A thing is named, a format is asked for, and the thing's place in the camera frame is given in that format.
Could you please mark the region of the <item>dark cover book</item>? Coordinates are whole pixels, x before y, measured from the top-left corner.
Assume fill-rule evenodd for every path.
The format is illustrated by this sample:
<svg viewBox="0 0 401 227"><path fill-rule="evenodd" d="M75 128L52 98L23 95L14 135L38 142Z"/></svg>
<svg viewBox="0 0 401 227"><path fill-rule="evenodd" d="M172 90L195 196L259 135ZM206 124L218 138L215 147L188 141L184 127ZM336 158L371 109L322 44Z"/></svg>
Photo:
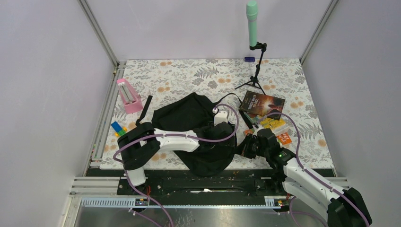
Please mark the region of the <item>dark cover book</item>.
<svg viewBox="0 0 401 227"><path fill-rule="evenodd" d="M270 113L281 113L285 99L247 91L239 107L251 118L264 117Z"/></svg>

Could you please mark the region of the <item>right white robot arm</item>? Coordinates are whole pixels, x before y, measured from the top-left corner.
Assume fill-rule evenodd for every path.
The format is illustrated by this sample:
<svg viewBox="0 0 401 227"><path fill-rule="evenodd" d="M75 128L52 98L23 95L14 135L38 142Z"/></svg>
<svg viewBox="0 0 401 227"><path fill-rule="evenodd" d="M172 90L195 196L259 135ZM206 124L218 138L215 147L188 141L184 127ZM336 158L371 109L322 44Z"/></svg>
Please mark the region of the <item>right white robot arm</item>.
<svg viewBox="0 0 401 227"><path fill-rule="evenodd" d="M317 212L329 227L368 227L372 218L361 193L345 189L322 177L314 170L302 167L296 154L284 148L270 129L246 135L237 151L246 158L264 157L275 170L271 188L297 197Z"/></svg>

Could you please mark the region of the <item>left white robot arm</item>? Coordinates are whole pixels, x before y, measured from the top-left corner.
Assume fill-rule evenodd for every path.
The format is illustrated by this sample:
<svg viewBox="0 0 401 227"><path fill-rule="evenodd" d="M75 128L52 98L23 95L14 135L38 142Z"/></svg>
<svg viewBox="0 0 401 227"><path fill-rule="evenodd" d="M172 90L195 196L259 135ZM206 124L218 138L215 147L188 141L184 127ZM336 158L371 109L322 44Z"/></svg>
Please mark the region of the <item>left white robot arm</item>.
<svg viewBox="0 0 401 227"><path fill-rule="evenodd" d="M208 177L224 170L236 147L236 125L227 112L218 113L214 122L186 131L166 131L152 123L140 124L118 139L114 160L123 164L129 189L142 194L147 187L144 165L158 152L173 151L196 176Z"/></svg>

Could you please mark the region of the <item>yellow green children book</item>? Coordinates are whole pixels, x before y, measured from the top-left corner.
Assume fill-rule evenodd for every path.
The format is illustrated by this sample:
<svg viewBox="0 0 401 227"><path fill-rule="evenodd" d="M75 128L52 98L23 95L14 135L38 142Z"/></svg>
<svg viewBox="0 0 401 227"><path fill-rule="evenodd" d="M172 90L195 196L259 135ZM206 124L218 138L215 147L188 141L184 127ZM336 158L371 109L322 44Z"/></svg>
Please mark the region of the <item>yellow green children book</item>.
<svg viewBox="0 0 401 227"><path fill-rule="evenodd" d="M247 113L245 113L244 115L251 123L250 129L244 131L244 136L248 134L254 134L255 131L260 130L262 128L271 129L271 131L276 136L284 134L289 130L289 126L282 119L274 120L272 118L265 118L264 120L260 120L258 116L254 116L253 118L251 118L251 116Z"/></svg>

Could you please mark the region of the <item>black fabric student bag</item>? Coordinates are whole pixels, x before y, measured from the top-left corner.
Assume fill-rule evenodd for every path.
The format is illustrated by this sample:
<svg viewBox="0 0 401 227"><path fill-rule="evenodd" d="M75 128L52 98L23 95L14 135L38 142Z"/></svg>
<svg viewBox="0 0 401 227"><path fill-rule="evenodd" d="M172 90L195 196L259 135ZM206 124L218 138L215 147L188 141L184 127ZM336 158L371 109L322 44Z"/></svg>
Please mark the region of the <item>black fabric student bag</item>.
<svg viewBox="0 0 401 227"><path fill-rule="evenodd" d="M166 131L186 131L214 122L213 108L217 105L206 96L191 93L153 112L150 123Z"/></svg>

